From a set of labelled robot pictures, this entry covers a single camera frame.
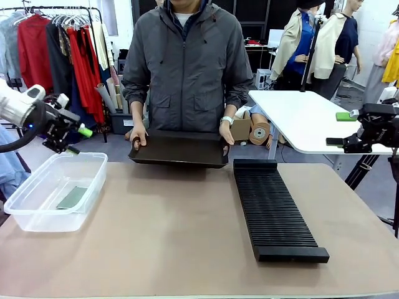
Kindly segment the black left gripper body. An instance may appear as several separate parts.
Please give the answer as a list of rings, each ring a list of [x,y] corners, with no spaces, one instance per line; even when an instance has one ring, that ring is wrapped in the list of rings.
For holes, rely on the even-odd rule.
[[[80,128],[80,117],[71,112],[46,112],[46,124],[42,134],[44,135],[43,146],[55,153],[65,152],[69,144],[66,142],[67,135]]]

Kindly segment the person's right hand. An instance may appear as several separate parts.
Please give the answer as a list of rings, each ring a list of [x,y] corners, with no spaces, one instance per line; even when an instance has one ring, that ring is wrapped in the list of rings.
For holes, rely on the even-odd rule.
[[[147,131],[143,123],[135,123],[130,133],[132,148],[139,150],[140,147],[147,145]]]

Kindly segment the person's left hand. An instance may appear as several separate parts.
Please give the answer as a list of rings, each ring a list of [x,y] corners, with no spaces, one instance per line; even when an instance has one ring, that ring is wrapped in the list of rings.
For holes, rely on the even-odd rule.
[[[231,134],[230,130],[230,122],[228,121],[222,121],[220,126],[219,126],[219,134],[224,138],[224,140],[227,142],[229,145],[234,144],[234,138]]]

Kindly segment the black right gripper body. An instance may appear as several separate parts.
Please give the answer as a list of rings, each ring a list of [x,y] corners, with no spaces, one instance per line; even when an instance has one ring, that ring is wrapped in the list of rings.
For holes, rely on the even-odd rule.
[[[398,147],[398,104],[365,104],[359,110],[358,138],[370,145]]]

